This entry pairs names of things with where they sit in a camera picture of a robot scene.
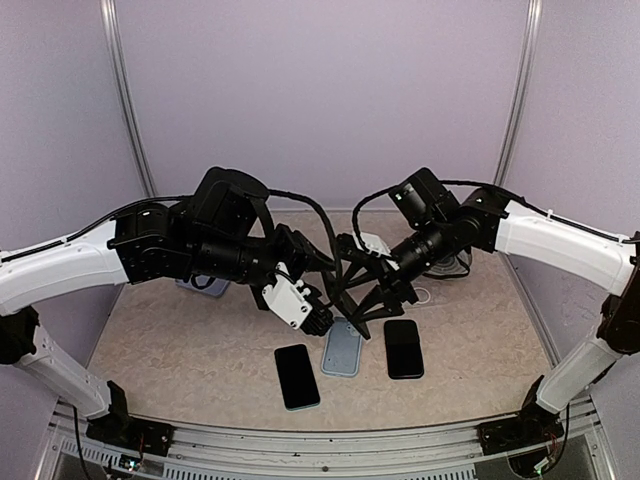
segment black cable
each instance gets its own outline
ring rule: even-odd
[[[329,298],[332,301],[337,301],[341,290],[342,290],[342,259],[340,258],[340,249],[338,247],[338,240],[336,239],[336,233],[333,230],[333,225],[331,225],[331,220],[327,216],[327,213],[324,211],[322,206],[305,195],[300,195],[298,193],[286,192],[283,190],[269,190],[269,193],[274,197],[282,197],[288,198],[289,200],[293,200],[296,202],[302,202],[309,205],[313,210],[318,214],[320,220],[322,220],[322,224],[324,225],[324,229],[327,232],[327,237],[329,239],[329,248],[331,249],[331,253],[333,254],[333,262],[335,264],[335,274],[336,274],[336,283],[335,287],[331,292],[327,292]]]
[[[285,280],[287,280],[289,283],[292,283],[293,285],[296,284],[296,281],[291,277],[291,275],[289,275],[288,273],[283,272],[282,270],[278,270],[277,268],[273,271],[274,275],[280,275],[282,278],[284,278]]]
[[[216,280],[215,278],[209,277],[207,281],[204,283],[204,285],[200,285],[198,284],[197,275],[191,275],[191,286],[196,290],[206,290],[211,285],[213,285],[213,282],[215,282],[215,280]]]
[[[84,472],[84,476],[87,477],[87,480],[93,480],[91,478],[91,475],[89,475],[89,470],[87,469],[87,464],[84,462],[84,455],[82,454],[82,445],[80,444],[80,428],[78,427],[78,409],[76,407],[73,407],[73,426],[76,430],[76,447],[78,447],[80,466],[82,467],[82,471]]]
[[[556,465],[558,465],[558,463],[560,463],[560,459],[562,458],[562,455],[564,454],[564,451],[567,448],[568,440],[569,440],[569,404],[567,404],[567,417],[566,417],[565,426],[564,426],[564,441],[562,442],[562,447],[560,447],[560,453],[554,459],[553,463],[549,466],[549,468],[547,468],[545,471],[542,472],[543,475],[546,475],[547,473],[549,473],[551,470],[556,468]]]
[[[41,245],[39,247],[31,248],[29,250],[24,250],[22,252],[14,254],[14,255],[10,255],[8,257],[2,258],[2,263],[10,262],[12,260],[18,260],[19,258],[28,257],[29,255],[34,255],[36,253],[44,252],[45,250],[49,250],[49,249],[54,248],[54,247],[59,247],[60,245],[64,245],[65,243],[68,243],[68,242],[72,242],[72,241],[82,237],[83,235],[86,235],[87,233],[89,233],[94,228],[98,227],[99,225],[103,224],[104,222],[106,222],[108,220],[111,220],[113,217],[115,217],[116,215],[119,215],[120,213],[122,213],[123,211],[125,211],[125,210],[127,210],[129,208],[139,207],[141,205],[147,205],[149,203],[156,203],[156,202],[174,202],[174,201],[175,202],[179,202],[179,201],[182,201],[182,200],[186,200],[188,198],[190,198],[189,195],[179,195],[179,196],[170,196],[170,197],[145,198],[145,199],[142,199],[142,200],[138,200],[136,202],[130,203],[128,205],[125,205],[124,207],[120,207],[120,208],[118,208],[116,210],[113,210],[112,212],[104,215],[99,220],[96,220],[95,222],[93,222],[91,225],[88,225],[88,226],[84,227],[82,230],[79,230],[76,233],[74,233],[72,235],[69,235],[65,239],[65,241],[56,240],[54,242],[47,243],[45,245]]]
[[[613,235],[609,235],[607,233],[601,232],[599,230],[596,230],[594,228],[588,227],[586,225],[582,225],[581,223],[577,223],[577,222],[574,222],[572,220],[568,220],[566,218],[559,217],[558,215],[549,214],[549,212],[544,211],[543,209],[541,209],[539,207],[536,207],[535,205],[527,202],[523,196],[517,195],[517,194],[507,190],[506,188],[499,187],[498,185],[494,185],[492,183],[476,182],[476,181],[473,181],[473,180],[442,180],[441,183],[443,185],[457,185],[457,186],[463,186],[463,187],[487,188],[487,189],[493,190],[493,191],[505,196],[506,198],[509,198],[510,200],[518,202],[523,207],[529,208],[529,209],[533,210],[534,212],[536,212],[536,213],[538,213],[540,215],[544,215],[545,217],[550,218],[551,220],[555,220],[558,223],[562,223],[562,224],[567,225],[569,227],[573,227],[573,228],[576,228],[578,230],[582,230],[583,232],[590,233],[591,235],[595,235],[597,237],[604,238],[606,240],[610,240],[612,242],[620,242],[620,243],[623,243],[623,244],[626,244],[626,245],[629,245],[629,244],[634,245],[634,244],[640,243],[640,238],[630,238],[630,239],[624,239],[624,240],[620,241],[620,239],[618,237],[615,237]]]
[[[379,191],[377,191],[375,193],[372,193],[371,195],[368,195],[368,196],[364,197],[362,200],[360,200],[357,203],[357,205],[353,209],[353,212],[351,212],[351,225],[353,226],[353,233],[356,236],[356,240],[357,240],[358,244],[360,245],[360,248],[362,248],[362,250],[365,253],[371,253],[371,252],[369,251],[369,249],[367,248],[366,244],[364,243],[364,240],[362,240],[362,233],[360,232],[360,224],[358,222],[358,214],[360,213],[360,210],[362,209],[362,207],[364,207],[367,203],[369,203],[372,200],[375,200],[378,197],[381,197],[383,195],[388,194],[394,188],[396,188],[396,185],[384,188],[384,189],[379,190]],[[384,258],[391,258],[388,255],[380,255],[380,256],[382,256]]]
[[[469,266],[469,264],[462,260],[460,258],[460,255],[456,255],[456,260],[458,260],[458,263],[462,265],[462,268],[464,268],[467,271],[467,275],[469,275],[469,272],[471,271],[471,267]]]

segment metal frame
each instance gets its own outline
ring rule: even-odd
[[[139,472],[139,478],[259,480],[274,478],[357,478],[400,480],[414,478],[475,478],[478,462],[517,455],[532,446],[508,454],[483,456],[476,427],[482,420],[448,425],[370,432],[274,432],[208,427],[173,422],[177,427],[169,456],[145,455],[156,472]],[[84,420],[80,431],[86,429]],[[602,442],[600,420],[589,398],[572,402],[570,438],[585,436],[593,451],[600,480],[613,480]],[[73,414],[58,404],[50,424],[50,440],[40,463],[38,480],[53,478],[61,453],[77,456]],[[82,436],[88,462],[112,464],[120,454],[136,456]]]
[[[113,71],[116,76],[116,86],[118,88],[120,106],[122,107],[122,113],[127,125],[129,140],[131,142],[138,176],[140,177],[140,183],[144,190],[144,194],[147,197],[157,197],[158,191],[142,145],[140,129],[133,109],[131,91],[129,90],[127,69],[124,61],[124,53],[122,51],[120,31],[118,29],[116,2],[115,0],[100,0],[100,6],[102,9],[102,23],[107,36],[107,45],[109,47],[109,53],[111,54]]]
[[[522,118],[527,88],[529,86],[529,79],[533,68],[533,59],[535,56],[536,43],[538,41],[538,28],[540,26],[541,13],[542,0],[529,0],[529,12],[524,32],[524,41],[522,43],[522,54],[520,56],[520,67],[518,69],[516,90],[511,103],[507,130],[502,141],[500,161],[498,162],[498,168],[493,179],[493,183],[499,186],[502,186],[505,183],[513,157],[513,149],[518,135],[520,119]]]

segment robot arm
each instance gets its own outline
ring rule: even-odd
[[[637,236],[613,235],[543,212],[491,185],[481,186],[460,204],[428,169],[383,192],[415,233],[393,248],[375,235],[338,238],[351,265],[337,306],[364,336],[368,336],[367,321],[400,315],[403,302],[417,301],[413,280],[471,247],[532,258],[590,280],[609,293],[601,325],[533,384],[518,415],[480,425],[486,454],[542,443],[551,434],[562,435],[558,414],[570,400],[602,378],[623,355],[640,352]],[[355,221],[354,231],[359,231]],[[325,277],[332,280],[330,273]],[[356,304],[347,290],[371,280],[377,284]]]
[[[170,427],[130,417],[124,391],[56,345],[32,305],[98,285],[206,275],[249,285],[258,308],[294,329],[324,335],[333,315],[320,291],[300,277],[332,270],[334,262],[302,233],[274,227],[268,196],[253,177],[212,168],[193,196],[170,207],[136,202],[69,237],[0,252],[0,363],[25,370],[70,401],[89,420],[89,436],[137,449],[146,432],[145,438],[165,438],[152,451],[166,454]],[[256,220],[263,237],[249,236]]]

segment white cable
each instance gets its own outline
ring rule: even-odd
[[[426,305],[427,303],[429,303],[431,301],[431,292],[429,290],[427,290],[424,287],[413,287],[414,290],[416,291],[421,291],[427,294],[427,299],[426,300],[422,300],[420,302],[416,302],[416,305]]]

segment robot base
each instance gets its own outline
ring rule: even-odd
[[[542,378],[536,380],[529,389],[517,416],[478,425],[478,437],[485,455],[538,445],[551,440],[552,435],[556,438],[564,435],[558,415],[536,403],[536,392]]]
[[[116,447],[166,457],[174,427],[168,423],[131,417],[124,390],[107,382],[111,391],[109,414],[89,420],[87,437]]]

